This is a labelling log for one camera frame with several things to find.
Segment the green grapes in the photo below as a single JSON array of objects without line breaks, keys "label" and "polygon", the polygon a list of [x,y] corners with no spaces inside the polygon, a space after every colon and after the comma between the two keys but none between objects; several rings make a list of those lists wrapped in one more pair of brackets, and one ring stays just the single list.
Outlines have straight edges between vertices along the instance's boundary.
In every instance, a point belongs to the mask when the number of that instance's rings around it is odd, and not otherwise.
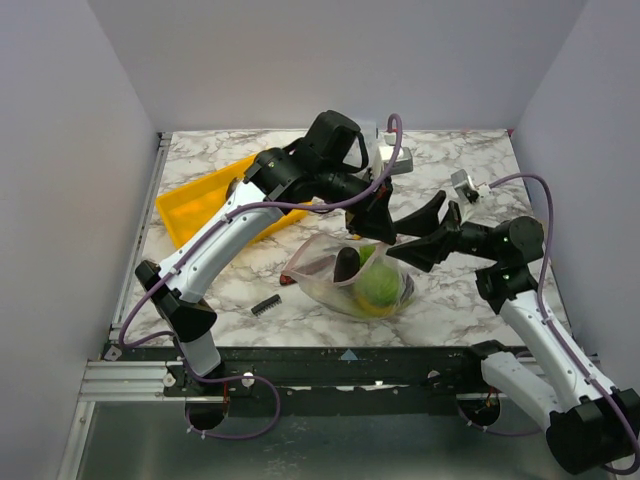
[{"label": "green grapes", "polygon": [[375,263],[380,254],[383,252],[384,249],[378,244],[367,244],[360,246],[358,249],[360,266],[364,267],[367,264]]}]

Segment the green cabbage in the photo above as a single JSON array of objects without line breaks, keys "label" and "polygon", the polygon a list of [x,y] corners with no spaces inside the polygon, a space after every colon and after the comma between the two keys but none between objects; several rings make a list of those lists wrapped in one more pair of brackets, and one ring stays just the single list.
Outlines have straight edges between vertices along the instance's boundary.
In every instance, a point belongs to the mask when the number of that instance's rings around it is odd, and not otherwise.
[{"label": "green cabbage", "polygon": [[363,271],[353,284],[355,298],[364,297],[377,306],[396,306],[404,290],[402,276],[394,268],[376,263]]}]

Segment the clear zip top bag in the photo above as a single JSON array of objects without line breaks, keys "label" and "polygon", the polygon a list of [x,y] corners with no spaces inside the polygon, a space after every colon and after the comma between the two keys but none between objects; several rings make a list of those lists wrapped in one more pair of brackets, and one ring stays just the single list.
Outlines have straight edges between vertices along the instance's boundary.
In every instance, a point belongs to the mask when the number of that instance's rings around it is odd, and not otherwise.
[{"label": "clear zip top bag", "polygon": [[363,271],[373,264],[360,266],[359,272],[351,279],[334,283],[333,271],[338,252],[343,247],[353,247],[358,250],[360,246],[367,244],[378,244],[384,252],[380,254],[376,263],[383,263],[394,267],[402,276],[404,290],[395,306],[395,312],[387,317],[390,318],[405,310],[414,300],[415,282],[406,268],[387,255],[389,246],[382,242],[366,242],[362,240],[347,240],[330,236],[325,233],[315,234],[305,241],[302,246],[288,261],[284,267],[283,274],[292,277],[299,285],[302,292],[324,307],[357,319],[386,319],[367,318],[362,315],[361,310],[356,305],[356,298],[353,292],[353,284]]}]

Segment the purple eggplant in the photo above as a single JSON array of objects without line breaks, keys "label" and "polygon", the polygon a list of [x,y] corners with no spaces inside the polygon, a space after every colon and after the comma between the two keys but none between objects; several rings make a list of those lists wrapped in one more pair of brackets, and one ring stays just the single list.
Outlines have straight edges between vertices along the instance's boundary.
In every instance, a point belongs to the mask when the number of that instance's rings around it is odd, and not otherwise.
[{"label": "purple eggplant", "polygon": [[333,282],[344,282],[354,277],[360,270],[360,254],[353,247],[343,247],[336,257]]}]

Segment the yellow lemon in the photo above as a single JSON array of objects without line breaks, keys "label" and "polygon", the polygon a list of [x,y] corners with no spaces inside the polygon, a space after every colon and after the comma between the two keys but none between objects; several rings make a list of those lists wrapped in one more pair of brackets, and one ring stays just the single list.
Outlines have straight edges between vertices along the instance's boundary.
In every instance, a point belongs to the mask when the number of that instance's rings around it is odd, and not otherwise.
[{"label": "yellow lemon", "polygon": [[380,307],[371,304],[364,297],[357,297],[356,305],[361,310],[362,315],[367,318],[387,318],[396,310],[394,305]]}]

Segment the yellow plastic tray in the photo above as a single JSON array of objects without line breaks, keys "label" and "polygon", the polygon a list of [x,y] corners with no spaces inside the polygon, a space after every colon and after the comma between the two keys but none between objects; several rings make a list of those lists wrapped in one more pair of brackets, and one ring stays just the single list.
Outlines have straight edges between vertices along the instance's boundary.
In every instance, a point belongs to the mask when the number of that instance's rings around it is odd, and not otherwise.
[{"label": "yellow plastic tray", "polygon": [[160,195],[155,205],[176,248],[182,247],[225,204],[233,180],[241,180],[255,155]]}]

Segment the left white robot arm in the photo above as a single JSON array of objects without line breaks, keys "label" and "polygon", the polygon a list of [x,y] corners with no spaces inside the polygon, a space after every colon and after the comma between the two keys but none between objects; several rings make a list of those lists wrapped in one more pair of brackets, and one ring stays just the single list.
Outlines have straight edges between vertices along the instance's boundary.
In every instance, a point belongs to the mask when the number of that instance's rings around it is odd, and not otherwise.
[{"label": "left white robot arm", "polygon": [[320,113],[303,137],[258,153],[224,205],[186,244],[159,263],[144,260],[136,267],[142,300],[168,323],[197,393],[214,393],[222,380],[212,333],[217,314],[204,295],[259,233],[294,210],[342,210],[349,233],[395,244],[398,224],[389,201],[391,170],[402,146],[398,114],[389,116],[387,131],[395,137],[391,159],[377,177],[365,180],[360,174],[369,165],[366,152],[357,166],[344,162],[353,145],[364,144],[361,127],[337,111]]}]

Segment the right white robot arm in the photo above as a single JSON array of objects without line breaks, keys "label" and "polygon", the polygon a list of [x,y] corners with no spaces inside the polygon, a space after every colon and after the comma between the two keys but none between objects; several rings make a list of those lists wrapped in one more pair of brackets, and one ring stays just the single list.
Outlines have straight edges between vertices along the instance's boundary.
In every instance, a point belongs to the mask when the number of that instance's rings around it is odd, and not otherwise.
[{"label": "right white robot arm", "polygon": [[477,290],[544,373],[538,377],[514,354],[486,342],[460,367],[467,389],[480,392],[490,385],[507,395],[537,424],[570,474],[639,455],[638,394],[619,389],[581,351],[530,273],[530,263],[543,256],[539,221],[520,216],[494,227],[465,222],[458,204],[441,198],[396,221],[395,229],[411,239],[390,248],[389,256],[424,272],[451,253],[492,261],[476,271]]}]

